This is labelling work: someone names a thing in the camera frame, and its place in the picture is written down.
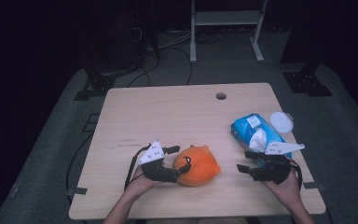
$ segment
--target orange stuffed toy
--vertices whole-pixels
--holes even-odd
[[[186,157],[191,159],[190,171],[179,175],[177,181],[186,186],[200,186],[212,180],[220,173],[212,152],[207,146],[187,148],[179,153],[173,161],[173,169],[178,170],[187,164]]]

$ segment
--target gray floor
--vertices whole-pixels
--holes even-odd
[[[358,223],[358,106],[335,72],[323,64],[316,76],[333,96],[309,97],[292,93],[282,75],[296,71],[302,64],[279,64],[288,33],[263,32],[259,39],[265,61],[258,63],[249,43],[250,34],[226,35],[212,45],[198,45],[198,61],[192,65],[190,85],[267,82],[272,86],[283,111],[295,119],[293,130],[297,142],[307,148],[303,155],[334,223]],[[160,35],[160,45],[177,38]],[[174,46],[189,52],[188,42]],[[145,69],[157,60],[147,57]],[[190,74],[186,55],[176,49],[161,52],[159,65],[149,73],[152,86],[185,85]],[[117,79],[115,88],[125,88],[143,71]],[[74,101],[87,80],[83,70],[74,74],[62,93],[24,164],[13,190],[0,209],[0,223],[80,223],[68,217],[70,204],[66,196],[76,187],[89,149],[90,136],[84,131],[90,115],[98,114],[103,97]],[[131,86],[147,86],[140,77]],[[326,213],[314,216],[318,223],[330,223]],[[265,223],[291,223],[289,216],[261,217]],[[101,223],[101,220],[87,220]]]

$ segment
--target white lid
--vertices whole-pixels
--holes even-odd
[[[293,130],[294,123],[292,119],[283,112],[273,113],[269,121],[278,133],[289,133]]]

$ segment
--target blue package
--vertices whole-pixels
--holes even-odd
[[[251,150],[249,148],[249,143],[251,141],[252,135],[257,132],[259,129],[263,129],[266,132],[267,143],[264,150],[266,150],[270,142],[285,142],[284,139],[272,129],[266,121],[258,114],[253,113],[248,116],[245,116],[240,119],[236,119],[233,124],[231,124],[231,133],[241,144],[245,150]],[[292,153],[284,154],[286,157],[292,158]],[[256,161],[259,167],[264,167],[265,163],[258,159]]]

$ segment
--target dark background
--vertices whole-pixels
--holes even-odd
[[[112,66],[138,63],[131,26],[141,22],[144,8],[131,1],[93,2],[0,1],[0,205],[63,89],[87,59],[100,57],[96,61]],[[207,6],[254,9],[259,3],[197,3],[198,9]],[[104,14],[95,13],[99,8]],[[109,17],[109,10],[116,13]],[[189,29],[190,1],[156,0],[155,10],[157,31]],[[316,55],[338,73],[358,103],[358,1],[269,1],[263,29],[288,28],[292,32],[282,63],[302,63]]]

